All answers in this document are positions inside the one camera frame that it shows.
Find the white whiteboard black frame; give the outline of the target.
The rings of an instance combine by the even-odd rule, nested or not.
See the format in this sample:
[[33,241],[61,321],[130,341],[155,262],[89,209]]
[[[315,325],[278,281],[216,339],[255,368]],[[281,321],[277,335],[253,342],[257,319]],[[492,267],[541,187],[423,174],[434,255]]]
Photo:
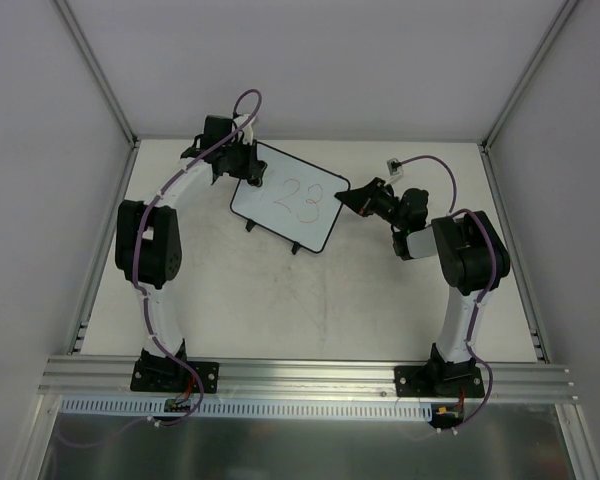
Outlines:
[[241,180],[230,209],[312,253],[321,253],[342,208],[336,198],[349,180],[263,142],[257,158],[267,164],[262,185]]

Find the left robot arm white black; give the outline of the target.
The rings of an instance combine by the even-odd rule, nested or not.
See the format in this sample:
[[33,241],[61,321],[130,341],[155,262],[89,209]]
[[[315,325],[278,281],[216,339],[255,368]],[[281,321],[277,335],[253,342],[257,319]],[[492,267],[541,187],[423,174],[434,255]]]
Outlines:
[[204,392],[168,294],[183,257],[178,213],[224,175],[261,186],[267,165],[257,156],[254,120],[253,114],[207,117],[157,192],[118,207],[115,264],[138,296],[147,334],[134,366],[134,391]]

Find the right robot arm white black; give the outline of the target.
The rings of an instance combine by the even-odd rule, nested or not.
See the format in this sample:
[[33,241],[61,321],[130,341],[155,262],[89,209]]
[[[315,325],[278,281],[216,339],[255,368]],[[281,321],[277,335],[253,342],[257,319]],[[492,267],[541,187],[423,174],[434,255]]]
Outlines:
[[376,178],[335,198],[361,217],[377,215],[392,231],[396,256],[404,261],[436,257],[449,287],[441,332],[427,362],[394,368],[399,397],[483,398],[485,387],[473,346],[481,306],[510,272],[510,256],[483,211],[427,219],[427,191],[406,190],[401,197]]

